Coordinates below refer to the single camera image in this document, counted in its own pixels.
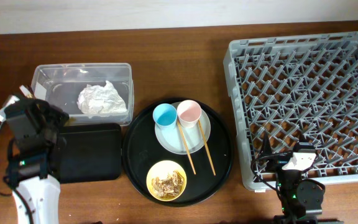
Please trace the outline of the white napkin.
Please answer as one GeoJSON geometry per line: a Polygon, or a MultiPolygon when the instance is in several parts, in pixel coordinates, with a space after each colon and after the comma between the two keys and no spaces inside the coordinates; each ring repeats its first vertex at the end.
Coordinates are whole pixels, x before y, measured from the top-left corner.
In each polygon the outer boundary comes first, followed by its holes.
{"type": "Polygon", "coordinates": [[[87,85],[76,102],[83,114],[115,114],[127,111],[126,103],[114,85],[106,81],[105,86],[87,85]]]}

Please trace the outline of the yellow bowl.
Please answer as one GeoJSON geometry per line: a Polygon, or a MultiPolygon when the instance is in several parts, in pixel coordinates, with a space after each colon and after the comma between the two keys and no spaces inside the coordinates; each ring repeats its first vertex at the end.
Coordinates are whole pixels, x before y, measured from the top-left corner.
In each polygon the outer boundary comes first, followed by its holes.
{"type": "Polygon", "coordinates": [[[186,184],[187,184],[187,176],[185,173],[185,170],[182,168],[181,165],[179,165],[176,162],[173,161],[160,161],[156,164],[154,164],[150,170],[147,173],[147,177],[146,177],[146,186],[147,186],[147,190],[149,191],[149,193],[156,198],[157,200],[161,201],[161,202],[170,202],[173,200],[176,200],[177,198],[179,198],[183,192],[186,189],[186,184]],[[160,177],[161,179],[166,178],[168,173],[171,173],[173,171],[177,170],[185,179],[184,181],[184,186],[181,190],[181,193],[179,196],[174,197],[172,199],[162,199],[162,198],[158,198],[152,191],[152,179],[155,177],[160,177]]]}

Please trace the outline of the food scraps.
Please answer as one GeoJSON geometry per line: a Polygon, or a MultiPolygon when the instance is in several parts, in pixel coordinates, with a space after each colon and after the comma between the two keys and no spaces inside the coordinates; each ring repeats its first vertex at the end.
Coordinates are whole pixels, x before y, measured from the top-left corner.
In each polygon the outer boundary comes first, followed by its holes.
{"type": "Polygon", "coordinates": [[[184,186],[184,177],[177,171],[168,173],[166,178],[155,177],[152,179],[153,193],[162,199],[172,199],[180,195],[184,186]]]}

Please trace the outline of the blue cup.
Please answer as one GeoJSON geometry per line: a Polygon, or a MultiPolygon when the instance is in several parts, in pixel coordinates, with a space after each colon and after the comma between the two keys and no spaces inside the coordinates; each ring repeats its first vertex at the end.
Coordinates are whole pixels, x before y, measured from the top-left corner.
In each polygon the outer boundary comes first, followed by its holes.
{"type": "Polygon", "coordinates": [[[155,107],[152,117],[158,128],[173,129],[177,123],[177,110],[171,104],[162,103],[155,107]]]}

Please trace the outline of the gold foil wrapper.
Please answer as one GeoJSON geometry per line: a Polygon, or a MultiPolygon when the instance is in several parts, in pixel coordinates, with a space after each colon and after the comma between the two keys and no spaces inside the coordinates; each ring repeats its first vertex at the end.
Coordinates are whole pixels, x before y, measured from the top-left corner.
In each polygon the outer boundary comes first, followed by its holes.
{"type": "Polygon", "coordinates": [[[35,95],[26,86],[21,85],[19,89],[26,98],[36,99],[35,95]]]}

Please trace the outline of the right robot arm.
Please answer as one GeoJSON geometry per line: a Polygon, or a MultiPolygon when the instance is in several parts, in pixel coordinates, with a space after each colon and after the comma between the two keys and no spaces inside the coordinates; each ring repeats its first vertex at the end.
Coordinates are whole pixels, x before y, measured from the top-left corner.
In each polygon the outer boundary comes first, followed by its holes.
{"type": "Polygon", "coordinates": [[[264,134],[259,159],[267,163],[267,171],[276,177],[274,191],[282,204],[282,215],[273,218],[274,223],[318,223],[317,215],[322,214],[325,185],[304,179],[302,175],[311,168],[317,151],[312,143],[300,135],[293,149],[274,153],[268,134],[264,134]]]}

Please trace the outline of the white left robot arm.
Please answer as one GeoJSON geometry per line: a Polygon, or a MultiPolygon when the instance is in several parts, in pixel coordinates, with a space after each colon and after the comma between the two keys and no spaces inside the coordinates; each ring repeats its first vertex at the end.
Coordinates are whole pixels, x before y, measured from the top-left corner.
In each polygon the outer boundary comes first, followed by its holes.
{"type": "Polygon", "coordinates": [[[23,98],[4,110],[14,137],[3,181],[12,190],[19,223],[58,223],[59,132],[69,119],[60,108],[23,98]]]}

